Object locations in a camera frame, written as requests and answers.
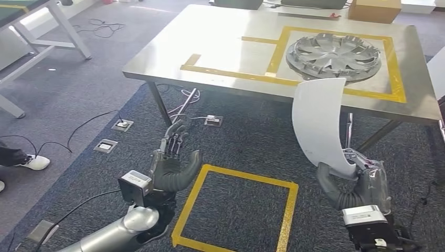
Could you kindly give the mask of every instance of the white plastic sheet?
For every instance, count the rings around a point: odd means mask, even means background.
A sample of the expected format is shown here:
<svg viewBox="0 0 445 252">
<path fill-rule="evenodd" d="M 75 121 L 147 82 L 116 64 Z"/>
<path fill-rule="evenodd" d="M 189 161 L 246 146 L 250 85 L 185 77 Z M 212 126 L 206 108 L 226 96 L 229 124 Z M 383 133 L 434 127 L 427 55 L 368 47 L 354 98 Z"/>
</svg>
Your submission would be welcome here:
<svg viewBox="0 0 445 252">
<path fill-rule="evenodd" d="M 339 122 L 345 78 L 300 83 L 292 106 L 292 124 L 306 157 L 315 165 L 332 167 L 331 174 L 356 180 L 355 164 L 346 160 L 340 142 Z"/>
</svg>

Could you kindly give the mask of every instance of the white table frame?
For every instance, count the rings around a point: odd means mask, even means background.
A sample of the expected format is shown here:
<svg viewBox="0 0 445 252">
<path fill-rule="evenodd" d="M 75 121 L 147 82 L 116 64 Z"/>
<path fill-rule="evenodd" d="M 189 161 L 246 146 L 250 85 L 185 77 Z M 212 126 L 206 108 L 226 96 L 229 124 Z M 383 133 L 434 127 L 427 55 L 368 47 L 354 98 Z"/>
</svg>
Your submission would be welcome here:
<svg viewBox="0 0 445 252">
<path fill-rule="evenodd" d="M 36 39 L 31 32 L 22 24 L 20 23 L 20 20 L 25 18 L 26 16 L 31 15 L 32 13 L 35 13 L 36 11 L 42 9 L 42 8 L 48 8 L 49 12 L 52 14 L 56 22 L 59 24 L 60 27 L 62 27 L 66 33 L 68 34 L 68 38 L 70 39 L 70 43 L 67 42 L 59 42 L 59 41 L 50 41 L 50 40 L 40 40 Z M 62 48 L 62 49 L 75 49 L 78 50 L 82 56 L 85 57 L 85 59 L 91 59 L 91 53 L 86 47 L 86 45 L 83 43 L 82 39 L 79 37 L 79 35 L 76 33 L 74 28 L 69 23 L 66 16 L 63 14 L 60 7 L 57 5 L 55 0 L 50 0 L 41 6 L 33 9 L 31 12 L 27 13 L 24 16 L 21 16 L 17 20 L 3 26 L 0 28 L 0 30 L 8 28 L 10 25 L 12 25 L 15 30 L 20 34 L 22 39 L 31 47 L 33 50 L 33 53 L 35 53 L 34 57 L 24 63 L 22 66 L 11 72 L 9 75 L 7 75 L 5 78 L 0 80 L 0 86 L 5 85 L 11 81 L 14 81 L 17 79 L 20 75 L 22 75 L 24 72 L 29 70 L 31 67 L 35 66 L 37 63 L 42 61 L 44 58 L 46 58 L 54 49 L 56 48 Z M 37 48 L 43 47 L 44 49 L 42 51 L 39 51 Z M 6 99 L 4 96 L 0 94 L 0 108 L 4 109 L 6 112 L 12 114 L 16 118 L 23 118 L 25 117 L 25 112 L 19 108 L 17 105 Z"/>
</svg>

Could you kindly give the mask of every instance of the cardboard box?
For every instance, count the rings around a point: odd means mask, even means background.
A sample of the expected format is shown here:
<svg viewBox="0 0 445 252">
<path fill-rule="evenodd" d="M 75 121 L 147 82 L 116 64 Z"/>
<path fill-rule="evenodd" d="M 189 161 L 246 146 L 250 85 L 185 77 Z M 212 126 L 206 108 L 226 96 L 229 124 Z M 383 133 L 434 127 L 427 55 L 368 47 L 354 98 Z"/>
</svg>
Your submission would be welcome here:
<svg viewBox="0 0 445 252">
<path fill-rule="evenodd" d="M 400 0 L 354 0 L 349 7 L 349 19 L 390 24 L 400 13 Z"/>
</svg>

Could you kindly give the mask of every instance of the gray carpet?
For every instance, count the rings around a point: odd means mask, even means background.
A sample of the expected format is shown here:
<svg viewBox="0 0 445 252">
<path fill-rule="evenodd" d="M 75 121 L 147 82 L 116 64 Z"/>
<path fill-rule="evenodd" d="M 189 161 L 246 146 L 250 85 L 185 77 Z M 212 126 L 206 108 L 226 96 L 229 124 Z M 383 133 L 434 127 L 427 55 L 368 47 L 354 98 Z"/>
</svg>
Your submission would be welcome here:
<svg viewBox="0 0 445 252">
<path fill-rule="evenodd" d="M 147 93 L 143 85 L 121 112 L 135 125 L 127 133 L 106 127 L 43 197 L 39 204 L 53 203 L 44 219 L 54 222 L 83 199 L 117 188 L 116 178 L 131 169 L 147 172 L 150 152 L 158 147 L 165 131 L 158 112 L 153 110 L 156 105 Z M 163 97 L 170 108 L 183 99 L 174 89 Z M 205 163 L 298 183 L 288 251 L 351 251 L 353 247 L 340 212 L 329 207 L 317 185 L 315 168 L 298 146 L 290 111 L 291 105 L 287 103 L 203 91 L 201 101 L 189 107 L 187 116 L 214 114 L 224 116 L 224 123 L 221 128 L 212 128 L 200 120 L 187 120 L 191 137 L 184 152 L 201 149 Z M 357 115 L 353 146 L 385 122 Z M 119 142 L 111 154 L 91 151 L 102 138 Z M 372 158 L 385 160 L 393 211 L 406 224 L 414 205 L 426 194 L 428 184 L 443 172 L 444 151 L 437 128 L 404 123 L 366 152 Z M 352 186 L 338 181 L 342 188 Z M 182 209 L 189 190 L 190 187 L 178 194 L 177 212 Z M 284 188 L 210 173 L 182 235 L 236 251 L 275 251 L 286 195 Z M 428 205 L 418 209 L 413 235 L 425 244 L 424 251 L 441 251 L 445 247 L 445 189 L 433 187 L 428 201 Z M 116 220 L 125 209 L 119 194 L 85 205 L 61 223 L 42 251 L 55 251 L 74 243 Z M 35 218 L 27 225 L 38 221 Z M 18 251 L 30 251 L 34 246 L 35 243 L 25 240 Z M 168 235 L 140 251 L 193 250 L 183 246 L 173 248 Z"/>
<path fill-rule="evenodd" d="M 37 147 L 47 141 L 66 144 L 71 132 L 83 122 L 121 108 L 142 84 L 126 79 L 122 67 L 185 6 L 193 3 L 206 4 L 207 1 L 145 0 L 110 5 L 99 2 L 73 17 L 70 22 L 83 29 L 94 28 L 88 25 L 89 18 L 123 23 L 126 27 L 111 38 L 81 32 L 80 36 L 93 55 L 92 60 L 83 60 L 74 50 L 57 49 L 14 82 L 1 86 L 1 94 L 25 110 L 27 117 L 17 120 L 0 110 L 0 135 L 24 135 Z M 106 36 L 107 31 L 102 32 L 100 35 Z M 58 28 L 42 39 L 68 40 Z M 14 67 L 0 72 L 0 78 Z M 72 139 L 73 154 L 57 145 L 45 146 L 42 155 L 51 159 L 49 169 L 35 172 L 0 166 L 0 180 L 7 186 L 0 194 L 0 240 L 48 191 L 111 117 L 98 118 L 82 128 Z M 33 151 L 23 139 L 2 140 L 12 147 Z"/>
</svg>

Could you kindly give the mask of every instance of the yellow tape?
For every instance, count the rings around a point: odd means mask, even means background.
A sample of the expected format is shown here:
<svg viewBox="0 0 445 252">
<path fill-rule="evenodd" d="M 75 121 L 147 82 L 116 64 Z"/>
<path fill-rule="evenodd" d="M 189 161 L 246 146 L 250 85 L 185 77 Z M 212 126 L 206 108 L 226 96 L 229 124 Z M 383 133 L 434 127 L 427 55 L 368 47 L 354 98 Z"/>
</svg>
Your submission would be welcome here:
<svg viewBox="0 0 445 252">
<path fill-rule="evenodd" d="M 281 85 L 286 85 L 286 86 L 297 86 L 299 83 L 301 83 L 301 81 L 281 79 L 281 78 L 276 78 L 276 77 L 271 77 L 271 76 L 254 75 L 251 73 L 243 73 L 243 72 L 223 71 L 223 70 L 214 69 L 214 68 L 196 67 L 196 66 L 188 66 L 188 65 L 182 65 L 181 70 L 202 72 L 205 74 L 221 75 L 221 76 L 234 77 L 234 78 L 239 78 L 239 79 L 263 81 L 263 82 L 281 84 Z M 347 95 L 352 95 L 352 96 L 375 98 L 375 99 L 379 99 L 379 100 L 406 102 L 406 99 L 404 99 L 404 97 L 405 97 L 404 93 L 402 93 L 403 96 L 400 97 L 400 96 L 394 95 L 392 93 L 379 93 L 379 92 L 364 91 L 364 90 L 357 90 L 357 89 L 351 89 L 351 88 L 345 88 L 343 90 L 343 93 L 347 94 Z"/>
<path fill-rule="evenodd" d="M 283 58 L 284 52 L 286 51 L 286 45 L 288 44 L 289 36 L 291 33 L 289 31 L 281 32 L 280 38 L 278 39 L 277 46 L 273 52 L 272 58 L 270 59 L 269 66 L 266 72 L 276 74 L 278 68 L 280 67 L 281 59 Z"/>
<path fill-rule="evenodd" d="M 266 43 L 266 44 L 274 44 L 278 43 L 276 39 L 268 39 L 268 38 L 254 38 L 254 37 L 241 37 L 242 41 L 250 41 L 250 42 L 258 42 L 258 43 Z"/>
<path fill-rule="evenodd" d="M 388 65 L 389 83 L 391 92 L 395 97 L 399 98 L 399 102 L 406 103 L 405 89 L 403 87 L 402 77 L 399 70 L 396 52 L 394 50 L 393 38 L 383 39 L 385 47 L 386 62 Z"/>
<path fill-rule="evenodd" d="M 193 72 L 203 72 L 205 74 L 221 75 L 221 76 L 235 77 L 235 78 L 247 79 L 247 80 L 264 81 L 264 82 L 282 84 L 282 85 L 287 85 L 287 86 L 296 86 L 298 83 L 300 83 L 300 81 L 280 79 L 280 78 L 274 78 L 274 77 L 264 76 L 264 75 L 253 75 L 251 73 L 223 71 L 223 70 L 218 70 L 218 69 L 214 69 L 214 68 L 195 67 L 195 66 L 188 66 L 188 65 L 182 65 L 181 70 L 193 71 Z"/>
<path fill-rule="evenodd" d="M 234 78 L 247 79 L 247 80 L 263 81 L 263 82 L 276 83 L 276 84 L 287 85 L 287 86 L 296 86 L 296 85 L 298 85 L 298 83 L 300 83 L 300 81 L 277 78 L 277 71 L 278 71 L 278 68 L 280 67 L 281 60 L 284 56 L 284 52 L 285 52 L 291 31 L 293 31 L 293 30 L 300 31 L 300 32 L 308 32 L 308 33 L 331 33 L 331 34 L 336 34 L 336 35 L 340 35 L 340 36 L 351 35 L 351 36 L 357 36 L 357 37 L 361 37 L 361 38 L 365 38 L 365 39 L 375 39 L 375 40 L 383 41 L 386 60 L 387 60 L 387 66 L 388 66 L 388 75 L 389 75 L 389 83 L 391 86 L 391 93 L 380 93 L 380 92 L 372 92 L 372 91 L 357 90 L 357 89 L 350 89 L 350 88 L 345 88 L 344 93 L 347 95 L 368 97 L 368 98 L 379 99 L 379 100 L 387 100 L 387 101 L 394 101 L 394 102 L 401 102 L 401 103 L 407 102 L 406 96 L 405 96 L 405 89 L 403 87 L 403 82 L 401 79 L 401 74 L 400 74 L 400 70 L 399 70 L 399 66 L 398 66 L 398 62 L 397 62 L 397 56 L 396 56 L 396 53 L 394 50 L 393 39 L 391 37 L 385 37 L 385 36 L 343 33 L 343 32 L 338 32 L 338 31 L 331 31 L 331 30 L 320 30 L 320 29 L 309 29 L 309 28 L 302 28 L 302 27 L 284 26 L 283 31 L 281 32 L 280 38 L 278 40 L 266 39 L 266 38 L 254 38 L 254 37 L 242 37 L 241 38 L 243 41 L 252 41 L 252 42 L 276 45 L 275 51 L 273 52 L 273 55 L 269 62 L 267 71 L 264 75 L 254 75 L 254 74 L 243 73 L 243 72 L 232 72 L 232 71 L 224 71 L 224 70 L 219 70 L 219 69 L 214 69 L 214 68 L 197 67 L 197 66 L 194 66 L 194 64 L 197 62 L 197 59 L 199 59 L 199 57 L 200 57 L 200 55 L 197 55 L 197 54 L 193 54 L 188 59 L 186 64 L 181 66 L 181 70 L 203 72 L 206 74 L 221 75 L 221 76 L 234 77 Z"/>
<path fill-rule="evenodd" d="M 280 236 L 278 238 L 278 245 L 277 245 L 277 252 L 286 252 L 292 225 L 293 212 L 295 209 L 296 196 L 298 194 L 298 185 L 293 182 L 277 180 L 270 177 L 264 177 L 251 173 L 211 166 L 208 164 L 205 164 L 201 169 L 201 172 L 199 173 L 198 178 L 196 179 L 196 182 L 193 185 L 192 191 L 190 192 L 190 195 L 187 198 L 184 208 L 181 214 L 179 215 L 176 226 L 173 229 L 172 232 L 173 246 L 176 247 L 177 245 L 182 245 L 205 252 L 233 252 L 232 250 L 229 249 L 217 247 L 210 244 L 205 244 L 200 241 L 188 239 L 181 236 L 185 223 L 187 222 L 188 216 L 190 215 L 190 212 L 192 210 L 193 205 L 195 204 L 198 193 L 201 187 L 203 186 L 204 179 L 209 171 L 289 188 L 289 195 L 286 202 L 286 207 L 284 209 L 284 218 L 281 225 Z"/>
<path fill-rule="evenodd" d="M 195 204 L 196 197 L 198 197 L 198 193 L 201 190 L 201 187 L 204 183 L 204 179 L 207 176 L 208 169 L 207 165 L 204 165 L 196 178 L 195 185 L 193 185 L 192 191 L 190 192 L 187 201 L 185 202 L 184 208 L 182 209 L 181 214 L 179 215 L 178 221 L 176 222 L 175 228 L 172 232 L 172 243 L 173 247 L 179 244 L 179 238 L 181 237 L 182 230 L 184 229 L 185 223 L 192 211 L 192 207 Z"/>
<path fill-rule="evenodd" d="M 7 5 L 7 4 L 0 4 L 0 8 L 14 8 L 14 9 L 22 9 L 25 13 L 28 13 L 29 10 L 26 6 L 20 6 L 20 5 Z"/>
<path fill-rule="evenodd" d="M 206 166 L 209 171 L 226 174 L 226 175 L 230 175 L 230 176 L 234 176 L 234 177 L 240 177 L 242 179 L 253 180 L 253 181 L 263 182 L 266 184 L 277 185 L 277 186 L 282 186 L 282 187 L 287 187 L 287 188 L 290 188 L 292 185 L 295 185 L 294 183 L 283 181 L 283 180 L 276 180 L 271 177 L 258 176 L 258 175 L 251 174 L 251 173 L 235 171 L 235 170 L 221 168 L 221 167 L 217 167 L 217 166 L 211 166 L 211 165 L 206 165 Z"/>
<path fill-rule="evenodd" d="M 188 238 L 185 238 L 185 237 L 180 237 L 179 238 L 179 244 L 181 244 L 182 246 L 186 246 L 186 247 L 193 248 L 193 249 L 200 250 L 200 251 L 207 251 L 207 252 L 234 252 L 233 250 L 229 250 L 229 249 L 213 246 L 213 245 L 210 245 L 210 244 L 207 244 L 207 243 L 202 243 L 200 241 L 188 239 Z"/>
<path fill-rule="evenodd" d="M 298 185 L 289 182 L 289 195 L 284 210 L 283 223 L 281 224 L 280 237 L 278 238 L 277 252 L 286 252 L 291 232 L 293 211 L 295 209 L 296 195 L 298 193 Z"/>
</svg>

